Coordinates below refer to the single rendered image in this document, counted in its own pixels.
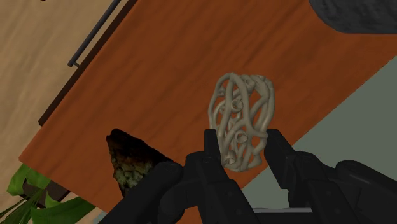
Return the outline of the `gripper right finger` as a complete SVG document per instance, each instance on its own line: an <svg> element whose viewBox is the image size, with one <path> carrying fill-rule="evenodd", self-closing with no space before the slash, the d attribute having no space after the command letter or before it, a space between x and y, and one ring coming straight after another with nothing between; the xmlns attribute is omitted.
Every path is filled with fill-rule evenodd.
<svg viewBox="0 0 397 224"><path fill-rule="evenodd" d="M267 130L264 156L288 191L293 224L397 224L397 181L355 160L330 167L296 151L277 129Z"/></svg>

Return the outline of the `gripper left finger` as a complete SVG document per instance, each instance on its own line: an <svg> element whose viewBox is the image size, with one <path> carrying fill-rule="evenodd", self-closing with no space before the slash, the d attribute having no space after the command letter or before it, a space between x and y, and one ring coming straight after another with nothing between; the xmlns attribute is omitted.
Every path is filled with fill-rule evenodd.
<svg viewBox="0 0 397 224"><path fill-rule="evenodd" d="M236 181L220 162L216 132L204 132L204 149L180 165L144 141L113 129L110 148L131 151L134 161L154 166L99 224L176 224L186 209L197 207L202 224L260 224Z"/></svg>

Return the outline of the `beige openwork lattice vase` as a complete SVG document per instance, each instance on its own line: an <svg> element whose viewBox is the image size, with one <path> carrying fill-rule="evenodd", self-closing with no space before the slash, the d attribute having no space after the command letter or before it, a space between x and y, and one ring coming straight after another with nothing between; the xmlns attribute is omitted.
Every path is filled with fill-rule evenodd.
<svg viewBox="0 0 397 224"><path fill-rule="evenodd" d="M243 172L261 165L274 109L274 86L264 76L226 73L217 81L207 114L223 167Z"/></svg>

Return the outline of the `dark mottled rock wedge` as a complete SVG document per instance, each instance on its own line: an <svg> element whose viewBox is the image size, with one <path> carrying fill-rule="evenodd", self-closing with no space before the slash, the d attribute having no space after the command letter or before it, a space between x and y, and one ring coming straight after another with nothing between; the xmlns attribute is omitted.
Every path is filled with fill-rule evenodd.
<svg viewBox="0 0 397 224"><path fill-rule="evenodd" d="M143 140L113 129L106 136L111 155L113 178L117 181L122 197L135 187L157 164L172 161Z"/></svg>

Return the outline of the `brown wooden chest of drawers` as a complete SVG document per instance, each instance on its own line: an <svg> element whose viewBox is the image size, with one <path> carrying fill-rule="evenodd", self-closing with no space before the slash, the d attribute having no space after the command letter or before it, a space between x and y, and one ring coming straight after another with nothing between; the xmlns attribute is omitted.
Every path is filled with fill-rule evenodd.
<svg viewBox="0 0 397 224"><path fill-rule="evenodd" d="M183 163L203 148L218 78L235 72L272 81L270 125L295 143L395 55L397 35L337 32L308 0L138 0L20 161L109 211L112 129Z"/></svg>

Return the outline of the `green leafy potted plant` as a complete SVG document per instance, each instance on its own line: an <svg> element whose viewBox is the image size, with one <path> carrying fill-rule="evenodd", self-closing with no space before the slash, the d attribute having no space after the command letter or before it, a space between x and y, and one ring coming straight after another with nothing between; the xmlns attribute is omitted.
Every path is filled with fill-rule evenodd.
<svg viewBox="0 0 397 224"><path fill-rule="evenodd" d="M22 164L12 176L7 192L23 197L0 212L0 224L77 224L95 208L81 197L56 201L46 190L49 184L50 179Z"/></svg>

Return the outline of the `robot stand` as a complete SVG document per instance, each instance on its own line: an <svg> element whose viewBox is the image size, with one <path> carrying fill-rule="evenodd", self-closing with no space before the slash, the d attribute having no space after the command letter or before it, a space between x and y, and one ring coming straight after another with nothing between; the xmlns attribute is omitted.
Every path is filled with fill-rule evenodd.
<svg viewBox="0 0 397 224"><path fill-rule="evenodd" d="M349 34L397 34L397 0L309 0L329 27Z"/></svg>

